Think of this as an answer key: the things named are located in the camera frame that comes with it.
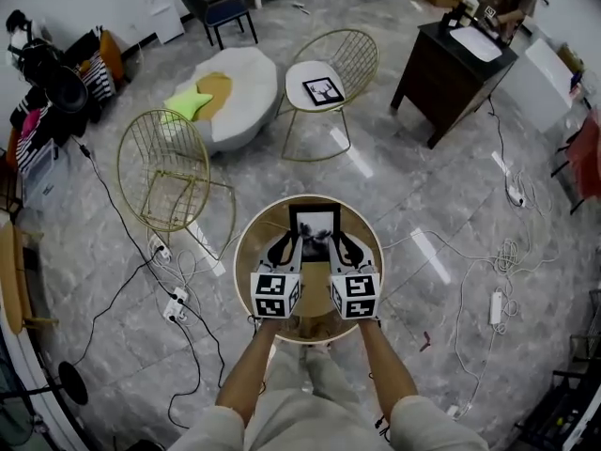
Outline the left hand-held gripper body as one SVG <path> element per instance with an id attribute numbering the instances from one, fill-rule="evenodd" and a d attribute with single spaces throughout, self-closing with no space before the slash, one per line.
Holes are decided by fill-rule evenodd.
<path id="1" fill-rule="evenodd" d="M 252 315 L 288 319 L 301 299 L 301 264 L 272 266 L 261 261 L 251 273 Z"/>

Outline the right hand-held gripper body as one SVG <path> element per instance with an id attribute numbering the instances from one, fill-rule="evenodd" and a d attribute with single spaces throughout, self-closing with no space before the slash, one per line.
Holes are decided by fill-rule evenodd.
<path id="1" fill-rule="evenodd" d="M 380 274 L 371 261 L 358 268 L 331 264 L 331 300 L 341 319 L 374 319 L 380 293 Z"/>

